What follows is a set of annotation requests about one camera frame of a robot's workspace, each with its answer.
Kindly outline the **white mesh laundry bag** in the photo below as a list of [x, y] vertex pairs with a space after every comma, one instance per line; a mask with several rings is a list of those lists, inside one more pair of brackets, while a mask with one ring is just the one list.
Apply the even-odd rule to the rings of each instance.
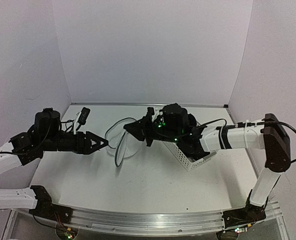
[[108, 140], [106, 152], [114, 158], [114, 164], [119, 168], [124, 159], [131, 158], [141, 148], [141, 143], [124, 129], [124, 125], [134, 123], [133, 117], [125, 117], [108, 128], [105, 132], [105, 139]]

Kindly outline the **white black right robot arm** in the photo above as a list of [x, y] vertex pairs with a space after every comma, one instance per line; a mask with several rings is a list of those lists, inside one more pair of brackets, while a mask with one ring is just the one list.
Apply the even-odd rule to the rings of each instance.
[[165, 105], [159, 112], [148, 107], [141, 119], [124, 125], [124, 130], [149, 147], [153, 141], [175, 144], [188, 158], [200, 160], [220, 150], [259, 150], [265, 152], [265, 165], [251, 190], [249, 203], [240, 209], [240, 218], [250, 222], [296, 159], [291, 156], [291, 139], [286, 129], [296, 129], [279, 121], [272, 113], [255, 121], [228, 124], [224, 118], [199, 123], [196, 117], [177, 103]]

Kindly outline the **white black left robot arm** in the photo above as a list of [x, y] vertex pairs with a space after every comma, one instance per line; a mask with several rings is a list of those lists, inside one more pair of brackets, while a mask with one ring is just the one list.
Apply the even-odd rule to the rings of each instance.
[[27, 209], [45, 219], [51, 218], [58, 206], [53, 203], [45, 187], [30, 186], [33, 170], [46, 152], [70, 152], [91, 155], [108, 146], [109, 142], [90, 132], [80, 131], [86, 124], [90, 109], [84, 107], [73, 120], [61, 120], [53, 108], [36, 113], [34, 124], [10, 138], [0, 147], [0, 210]]

